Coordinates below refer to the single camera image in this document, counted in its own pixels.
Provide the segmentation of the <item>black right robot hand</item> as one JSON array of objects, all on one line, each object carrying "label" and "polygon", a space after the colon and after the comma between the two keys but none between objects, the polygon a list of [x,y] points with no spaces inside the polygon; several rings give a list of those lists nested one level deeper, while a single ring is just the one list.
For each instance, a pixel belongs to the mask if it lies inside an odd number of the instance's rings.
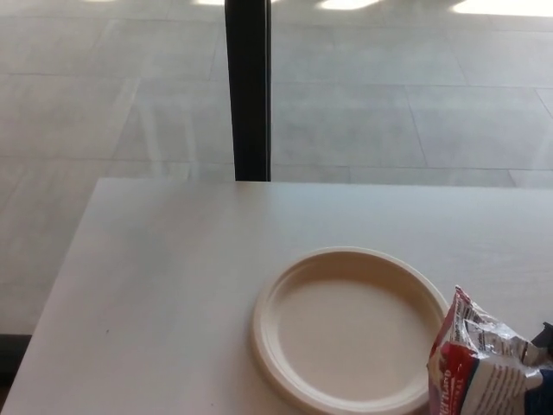
[{"label": "black right robot hand", "polygon": [[544,322],[542,331],[532,339],[531,343],[538,348],[547,348],[552,353],[553,325]]}]

